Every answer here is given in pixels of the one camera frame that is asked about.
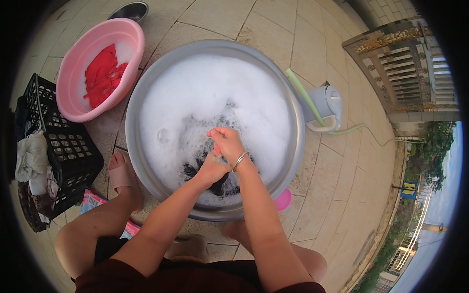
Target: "hand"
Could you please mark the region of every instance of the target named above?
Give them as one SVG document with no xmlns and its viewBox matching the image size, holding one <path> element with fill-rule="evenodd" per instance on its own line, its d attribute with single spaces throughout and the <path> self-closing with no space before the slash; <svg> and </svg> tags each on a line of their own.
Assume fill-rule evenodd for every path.
<svg viewBox="0 0 469 293">
<path fill-rule="evenodd" d="M 226 163 L 223 163 L 221 159 L 212 152 L 205 158 L 204 164 L 200 167 L 199 172 L 194 176 L 197 180 L 200 180 L 205 189 L 212 186 L 213 183 L 220 180 L 226 173 L 230 172 L 232 167 Z"/>
<path fill-rule="evenodd" d="M 239 156 L 244 152 L 244 146 L 239 139 L 238 132 L 227 127 L 217 127 L 210 130 L 207 136 L 215 141 L 213 153 L 215 155 L 223 154 L 231 166 L 234 166 Z"/>
</svg>

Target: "pink bowl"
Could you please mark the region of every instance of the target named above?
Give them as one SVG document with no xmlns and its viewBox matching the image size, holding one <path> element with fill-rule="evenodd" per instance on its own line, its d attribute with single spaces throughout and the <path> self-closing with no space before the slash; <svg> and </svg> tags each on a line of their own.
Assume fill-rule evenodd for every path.
<svg viewBox="0 0 469 293">
<path fill-rule="evenodd" d="M 122 42 L 132 47 L 135 53 L 122 75 L 121 82 L 102 104 L 92 110 L 86 109 L 83 96 L 79 93 L 79 89 L 84 86 L 82 83 L 85 80 L 85 70 L 101 50 L 111 44 Z M 70 121 L 85 122 L 116 106 L 135 81 L 144 47 L 145 36 L 142 28 L 127 18 L 107 20 L 86 32 L 70 48 L 60 66 L 56 86 L 60 113 Z"/>
<path fill-rule="evenodd" d="M 273 203 L 278 211 L 286 209 L 292 202 L 292 192 L 287 188 L 285 189 Z"/>
</svg>

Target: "sky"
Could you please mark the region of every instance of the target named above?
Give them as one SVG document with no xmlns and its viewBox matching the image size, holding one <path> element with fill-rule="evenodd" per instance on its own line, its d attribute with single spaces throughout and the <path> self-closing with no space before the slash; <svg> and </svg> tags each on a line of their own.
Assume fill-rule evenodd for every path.
<svg viewBox="0 0 469 293">
<path fill-rule="evenodd" d="M 454 128 L 454 142 L 443 160 L 443 172 L 446 179 L 443 181 L 443 188 L 431 197 L 425 223 L 437 225 L 441 223 L 445 225 L 451 224 L 451 217 L 461 181 L 462 151 L 462 123 L 459 121 Z M 414 258 L 402 277 L 394 285 L 391 293 L 407 293 L 412 291 L 435 257 L 444 236 L 444 233 L 420 232 L 420 248 L 415 253 Z"/>
</svg>

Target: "knee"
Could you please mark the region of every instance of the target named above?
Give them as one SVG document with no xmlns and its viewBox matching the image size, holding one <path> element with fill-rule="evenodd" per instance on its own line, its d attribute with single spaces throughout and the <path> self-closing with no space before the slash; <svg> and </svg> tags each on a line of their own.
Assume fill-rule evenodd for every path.
<svg viewBox="0 0 469 293">
<path fill-rule="evenodd" d="M 66 224 L 57 233 L 55 237 L 54 250 L 60 262 L 69 254 L 71 246 L 73 246 L 74 233 L 73 226 Z"/>
<path fill-rule="evenodd" d="M 327 261 L 322 254 L 314 250 L 310 250 L 308 258 L 305 268 L 314 281 L 320 283 L 327 274 Z"/>
<path fill-rule="evenodd" d="M 315 281 L 319 283 L 322 280 L 324 280 L 324 278 L 327 274 L 327 261 L 322 256 L 322 254 L 320 254 L 317 251 L 314 251 L 314 252 L 317 253 L 317 260 L 316 261 L 318 263 L 318 268 L 316 269 L 315 277 L 313 277 L 313 279 L 315 279 Z"/>
<path fill-rule="evenodd" d="M 72 278 L 77 278 L 93 264 L 94 251 L 88 242 L 86 235 L 73 223 L 66 224 L 57 233 L 54 243 L 55 254 L 64 271 Z"/>
</svg>

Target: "large metal basin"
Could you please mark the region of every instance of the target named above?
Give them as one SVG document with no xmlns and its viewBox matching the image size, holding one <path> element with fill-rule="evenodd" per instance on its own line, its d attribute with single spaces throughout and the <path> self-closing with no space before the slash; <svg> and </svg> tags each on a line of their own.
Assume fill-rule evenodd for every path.
<svg viewBox="0 0 469 293">
<path fill-rule="evenodd" d="M 269 59 L 256 49 L 233 41 L 203 40 L 182 45 L 159 58 L 143 74 L 137 83 L 126 114 L 125 133 L 130 159 L 137 176 L 153 196 L 163 201 L 171 195 L 171 191 L 161 183 L 145 160 L 141 146 L 138 116 L 143 99 L 146 97 L 149 86 L 158 76 L 174 63 L 193 54 L 213 53 L 248 61 L 269 74 L 284 92 L 284 98 L 289 110 L 292 124 L 291 140 L 285 157 L 284 166 L 280 174 L 267 185 L 272 199 L 277 198 L 287 188 L 298 166 L 300 165 L 304 149 L 304 119 L 303 113 L 295 95 L 295 90 L 282 71 Z M 189 217 L 205 221 L 230 221 L 244 216 L 242 204 L 212 207 L 196 204 Z"/>
</svg>

